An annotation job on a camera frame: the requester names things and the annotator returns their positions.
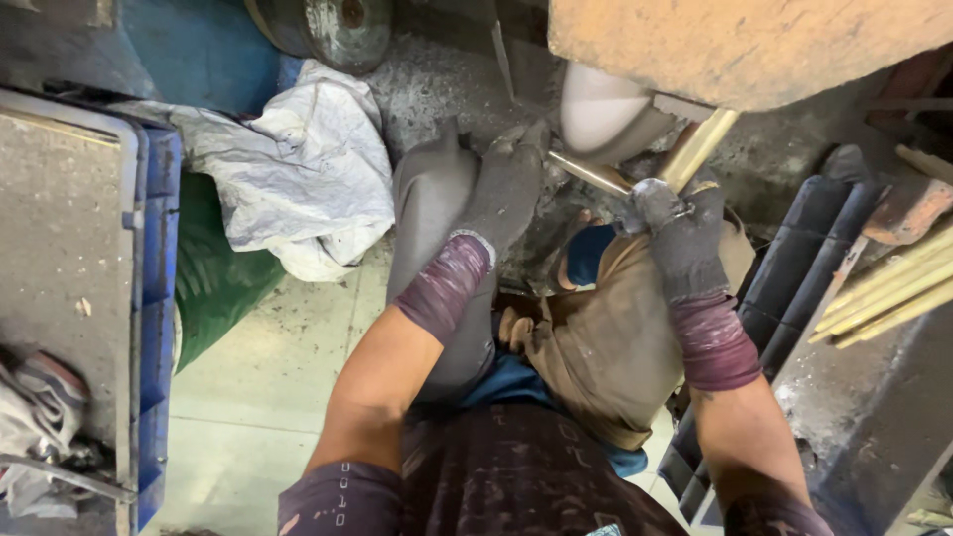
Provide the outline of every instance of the crumpled cloth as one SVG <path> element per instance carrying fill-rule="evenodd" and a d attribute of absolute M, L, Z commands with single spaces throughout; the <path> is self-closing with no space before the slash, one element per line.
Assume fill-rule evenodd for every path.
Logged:
<path fill-rule="evenodd" d="M 371 88 L 313 59 L 245 123 L 153 101 L 112 108 L 173 124 L 189 168 L 215 180 L 232 249 L 267 249 L 296 278 L 341 279 L 394 223 Z"/>
<path fill-rule="evenodd" d="M 59 362 L 37 352 L 11 373 L 0 363 L 0 452 L 45 460 L 69 457 L 90 392 Z M 13 465 L 0 476 L 12 517 L 76 517 L 69 486 Z"/>

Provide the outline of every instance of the brown pants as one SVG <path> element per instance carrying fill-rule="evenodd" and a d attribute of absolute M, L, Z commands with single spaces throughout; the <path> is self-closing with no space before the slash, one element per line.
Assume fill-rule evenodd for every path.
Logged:
<path fill-rule="evenodd" d="M 616 237 L 596 288 L 544 298 L 543 320 L 523 343 L 530 363 L 576 419 L 603 440 L 635 450 L 682 378 L 649 237 Z M 735 294 L 755 258 L 740 226 L 724 221 L 719 256 Z"/>

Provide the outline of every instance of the arm sleeve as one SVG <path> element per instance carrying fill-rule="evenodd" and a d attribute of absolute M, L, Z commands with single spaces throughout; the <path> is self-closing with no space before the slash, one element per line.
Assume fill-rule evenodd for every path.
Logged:
<path fill-rule="evenodd" d="M 281 494 L 278 535 L 396 535 L 400 512 L 400 477 L 394 471 L 334 462 L 312 469 Z"/>
<path fill-rule="evenodd" d="M 736 500 L 724 516 L 727 536 L 834 536 L 827 522 L 797 499 L 749 495 Z"/>

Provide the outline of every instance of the white plastic sack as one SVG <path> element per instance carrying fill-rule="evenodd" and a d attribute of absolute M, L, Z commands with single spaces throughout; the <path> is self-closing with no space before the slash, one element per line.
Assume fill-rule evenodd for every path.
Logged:
<path fill-rule="evenodd" d="M 371 89 L 315 60 L 244 126 L 188 106 L 115 108 L 173 124 L 189 167 L 215 179 L 232 249 L 268 249 L 296 278 L 342 278 L 394 223 Z"/>

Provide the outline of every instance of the person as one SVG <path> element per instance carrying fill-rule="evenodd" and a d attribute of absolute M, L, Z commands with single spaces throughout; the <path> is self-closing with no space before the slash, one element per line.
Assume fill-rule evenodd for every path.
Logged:
<path fill-rule="evenodd" d="M 619 477 L 638 470 L 644 458 L 631 448 L 644 439 L 639 425 L 631 425 L 624 408 L 593 402 L 600 382 L 613 385 L 618 397 L 626 381 L 633 389 L 647 384 L 610 377 L 639 373 L 613 364 L 646 364 L 638 346 L 617 346 L 632 354 L 615 361 L 600 358 L 607 366 L 601 376 L 598 367 L 582 374 L 584 381 L 570 375 L 578 392 L 554 372 L 572 371 L 578 359 L 541 350 L 560 346 L 557 332 L 566 326 L 557 325 L 557 316 L 542 322 L 549 324 L 542 331 L 522 334 L 533 366 L 493 348 L 486 291 L 492 295 L 500 257 L 530 223 L 549 136 L 542 122 L 516 129 L 478 163 L 459 149 L 451 125 L 401 161 L 389 303 L 341 370 L 304 476 L 279 498 L 281 536 L 685 534 L 661 505 Z M 811 507 L 791 430 L 732 310 L 720 261 L 718 182 L 698 174 L 676 196 L 664 182 L 646 179 L 630 201 L 646 231 L 626 237 L 588 227 L 595 231 L 581 244 L 586 251 L 574 254 L 573 239 L 565 248 L 572 259 L 559 261 L 558 279 L 563 287 L 608 280 L 607 262 L 629 258 L 641 268 L 617 272 L 636 274 L 640 289 L 610 285 L 609 302 L 589 299 L 577 314 L 614 306 L 613 300 L 651 303 L 636 319 L 669 331 L 646 351 L 668 348 L 669 336 L 677 343 L 728 534 L 832 534 Z M 632 260 L 613 253 L 614 243 L 622 244 L 616 250 L 642 253 Z M 638 298 L 623 296 L 626 289 Z M 614 316 L 622 325 L 627 320 Z M 578 353 L 586 359 L 593 352 L 584 346 Z M 670 378 L 670 367 L 661 368 Z"/>

